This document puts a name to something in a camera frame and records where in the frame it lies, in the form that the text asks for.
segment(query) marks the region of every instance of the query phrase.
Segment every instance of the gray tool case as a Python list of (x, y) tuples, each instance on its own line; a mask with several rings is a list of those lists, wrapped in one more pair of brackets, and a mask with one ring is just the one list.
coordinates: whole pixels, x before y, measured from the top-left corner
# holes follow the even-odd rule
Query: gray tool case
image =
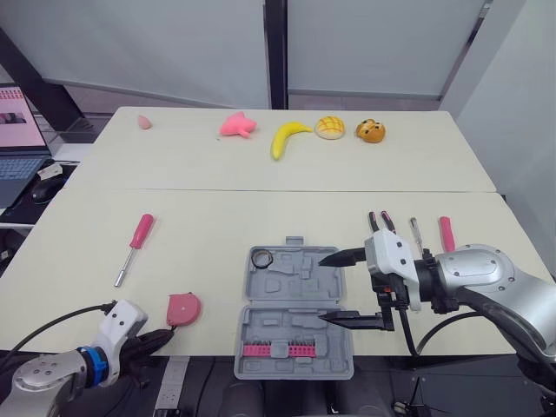
[[(256, 268), (252, 259), (262, 250), (272, 255), (272, 262), (264, 268), (263, 260), (263, 268)], [(237, 378), (348, 380), (353, 376), (350, 331), (318, 318), (342, 309), (338, 305), (342, 269), (319, 266), (321, 259), (337, 250), (303, 246), (302, 237), (287, 237), (286, 246), (250, 249), (246, 295), (251, 302), (240, 315)]]

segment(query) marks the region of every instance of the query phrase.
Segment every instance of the computer mouse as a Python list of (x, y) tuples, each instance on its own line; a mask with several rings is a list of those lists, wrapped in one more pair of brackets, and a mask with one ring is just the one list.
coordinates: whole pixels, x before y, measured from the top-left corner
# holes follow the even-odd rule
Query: computer mouse
[(54, 198), (65, 183), (66, 178), (60, 175), (39, 181), (31, 192), (31, 200), (35, 204), (45, 204)]

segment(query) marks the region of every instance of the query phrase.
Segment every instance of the black ring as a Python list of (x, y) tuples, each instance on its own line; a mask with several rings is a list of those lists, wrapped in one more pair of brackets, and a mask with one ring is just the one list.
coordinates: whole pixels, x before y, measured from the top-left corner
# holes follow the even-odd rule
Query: black ring
[[(257, 259), (261, 256), (261, 255), (266, 255), (268, 256), (268, 263), (257, 263)], [(266, 249), (257, 249), (254, 250), (253, 253), (251, 254), (251, 262), (253, 263), (253, 265), (255, 266), (255, 268), (257, 269), (266, 269), (268, 268), (268, 266), (274, 261), (274, 258), (272, 257), (272, 254), (266, 250)]]

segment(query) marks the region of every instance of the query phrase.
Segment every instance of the white wall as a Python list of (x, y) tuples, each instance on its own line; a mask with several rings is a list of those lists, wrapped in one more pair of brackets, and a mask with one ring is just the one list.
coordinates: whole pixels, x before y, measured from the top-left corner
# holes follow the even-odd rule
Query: white wall
[(0, 26), (45, 79), (267, 108), (262, 0), (2, 0)]
[(508, 205), (553, 274), (555, 16), (554, 0), (526, 0), (485, 74), (456, 116), (463, 134), (498, 191), (507, 195)]
[(297, 92), (440, 96), (485, 0), (292, 0)]
[(488, 66), (507, 37), (526, 0), (493, 0), (485, 21), (480, 26), (449, 90), (442, 98), (440, 109), (458, 117), (469, 97), (485, 75)]

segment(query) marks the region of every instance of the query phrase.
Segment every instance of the laptop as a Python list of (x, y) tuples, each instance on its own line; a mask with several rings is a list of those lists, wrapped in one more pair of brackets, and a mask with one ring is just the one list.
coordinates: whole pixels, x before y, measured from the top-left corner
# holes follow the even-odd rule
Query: laptop
[(16, 84), (0, 84), (0, 209), (11, 206), (50, 152)]

